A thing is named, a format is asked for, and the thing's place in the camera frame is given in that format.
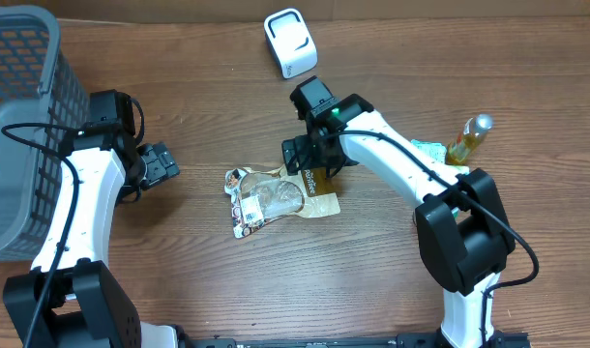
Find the green white tissue pack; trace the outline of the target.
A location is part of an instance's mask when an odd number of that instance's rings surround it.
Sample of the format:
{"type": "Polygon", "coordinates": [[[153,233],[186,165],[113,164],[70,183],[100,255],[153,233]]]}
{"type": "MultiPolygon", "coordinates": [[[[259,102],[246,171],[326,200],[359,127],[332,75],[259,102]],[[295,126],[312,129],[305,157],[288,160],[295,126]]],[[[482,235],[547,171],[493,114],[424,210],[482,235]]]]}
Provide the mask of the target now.
{"type": "Polygon", "coordinates": [[[454,165],[454,169],[459,173],[459,174],[463,174],[463,175],[468,175],[470,173],[470,168],[468,166],[463,166],[463,165],[454,165]]]}

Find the grey plastic mesh basket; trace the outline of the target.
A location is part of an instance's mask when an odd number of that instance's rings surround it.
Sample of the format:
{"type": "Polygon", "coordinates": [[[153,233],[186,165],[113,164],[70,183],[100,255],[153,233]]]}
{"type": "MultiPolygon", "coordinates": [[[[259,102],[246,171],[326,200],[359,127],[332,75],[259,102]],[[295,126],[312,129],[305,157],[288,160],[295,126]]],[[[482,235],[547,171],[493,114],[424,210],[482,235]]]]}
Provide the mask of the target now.
{"type": "Polygon", "coordinates": [[[1,129],[57,149],[64,127],[89,116],[89,97],[61,48],[59,24],[37,6],[0,7],[0,262],[33,259],[61,186],[58,158],[11,140],[1,129]]]}

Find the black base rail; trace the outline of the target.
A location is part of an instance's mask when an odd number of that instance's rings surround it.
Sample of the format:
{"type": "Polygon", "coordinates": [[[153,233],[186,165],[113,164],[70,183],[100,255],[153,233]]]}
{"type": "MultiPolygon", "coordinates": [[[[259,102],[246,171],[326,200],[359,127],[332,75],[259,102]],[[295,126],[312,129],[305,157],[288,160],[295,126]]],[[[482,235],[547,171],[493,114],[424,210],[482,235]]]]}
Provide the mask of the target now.
{"type": "Polygon", "coordinates": [[[193,348],[427,348],[451,347],[441,342],[441,333],[403,333],[395,337],[356,337],[343,339],[249,340],[233,338],[189,339],[193,348]]]}

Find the small teal packet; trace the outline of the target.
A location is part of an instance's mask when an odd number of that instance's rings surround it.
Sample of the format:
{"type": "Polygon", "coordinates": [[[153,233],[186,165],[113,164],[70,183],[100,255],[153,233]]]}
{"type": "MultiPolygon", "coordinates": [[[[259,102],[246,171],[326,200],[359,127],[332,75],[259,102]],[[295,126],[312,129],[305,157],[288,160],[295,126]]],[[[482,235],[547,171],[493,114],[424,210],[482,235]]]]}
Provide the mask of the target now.
{"type": "Polygon", "coordinates": [[[428,164],[445,164],[446,163],[446,147],[439,142],[426,142],[417,139],[412,139],[411,144],[417,149],[416,157],[419,161],[428,164]]]}

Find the white barcode scanner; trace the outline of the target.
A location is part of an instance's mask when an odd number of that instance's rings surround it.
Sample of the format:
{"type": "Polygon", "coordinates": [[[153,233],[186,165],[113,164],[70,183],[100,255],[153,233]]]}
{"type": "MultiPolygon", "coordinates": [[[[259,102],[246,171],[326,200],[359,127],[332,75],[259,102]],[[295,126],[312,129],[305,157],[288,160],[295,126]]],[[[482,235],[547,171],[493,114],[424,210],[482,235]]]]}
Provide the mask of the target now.
{"type": "Polygon", "coordinates": [[[287,8],[268,15],[263,28],[270,52],[284,79],[308,72],[317,65],[315,43],[297,9],[287,8]]]}

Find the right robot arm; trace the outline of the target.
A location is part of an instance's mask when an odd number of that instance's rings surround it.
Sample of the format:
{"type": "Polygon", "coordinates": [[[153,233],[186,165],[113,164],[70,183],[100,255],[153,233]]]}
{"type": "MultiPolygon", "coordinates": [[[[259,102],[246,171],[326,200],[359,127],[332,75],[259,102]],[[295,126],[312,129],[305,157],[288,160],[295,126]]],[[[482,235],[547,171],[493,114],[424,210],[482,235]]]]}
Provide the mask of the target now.
{"type": "Polygon", "coordinates": [[[397,133],[357,94],[343,100],[313,76],[290,95],[307,132],[282,143],[288,174],[330,179],[361,164],[414,209],[420,256],[442,287],[444,318],[434,334],[403,334],[426,347],[521,347],[522,334],[497,331],[492,297],[516,247],[496,184],[431,158],[397,133]]]}

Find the yellow dish soap bottle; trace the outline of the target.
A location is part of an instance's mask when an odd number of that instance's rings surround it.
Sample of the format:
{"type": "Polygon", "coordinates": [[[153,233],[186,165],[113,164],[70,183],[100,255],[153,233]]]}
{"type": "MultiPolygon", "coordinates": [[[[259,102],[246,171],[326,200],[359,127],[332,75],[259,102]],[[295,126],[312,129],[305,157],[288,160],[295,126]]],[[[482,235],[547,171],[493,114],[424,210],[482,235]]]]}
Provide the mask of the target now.
{"type": "Polygon", "coordinates": [[[493,125],[493,118],[489,114],[479,114],[470,118],[457,138],[448,144],[446,162],[450,165],[464,165],[484,142],[493,125]]]}

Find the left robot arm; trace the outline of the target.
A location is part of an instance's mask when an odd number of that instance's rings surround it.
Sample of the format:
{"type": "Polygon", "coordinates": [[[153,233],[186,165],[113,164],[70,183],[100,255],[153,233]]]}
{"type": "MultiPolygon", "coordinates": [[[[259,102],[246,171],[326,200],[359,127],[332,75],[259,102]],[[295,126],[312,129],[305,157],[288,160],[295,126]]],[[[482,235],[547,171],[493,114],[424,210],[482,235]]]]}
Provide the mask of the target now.
{"type": "Polygon", "coordinates": [[[180,173],[164,143],[144,143],[140,103],[93,93],[90,115],[65,127],[54,157],[62,186],[44,244],[26,275],[7,279],[3,302],[26,347],[186,347],[176,325],[143,322],[108,268],[113,213],[180,173]]]}

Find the clear plastic snack bag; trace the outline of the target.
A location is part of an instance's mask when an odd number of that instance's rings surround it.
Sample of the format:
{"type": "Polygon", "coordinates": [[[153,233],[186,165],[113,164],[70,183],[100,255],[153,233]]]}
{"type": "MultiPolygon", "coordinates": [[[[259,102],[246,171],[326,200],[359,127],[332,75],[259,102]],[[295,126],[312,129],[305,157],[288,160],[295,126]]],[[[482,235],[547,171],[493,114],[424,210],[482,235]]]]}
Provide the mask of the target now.
{"type": "Polygon", "coordinates": [[[266,172],[235,168],[225,173],[224,192],[230,196],[237,239],[280,218],[324,218],[340,213],[336,190],[320,168],[293,176],[284,166],[266,172]]]}

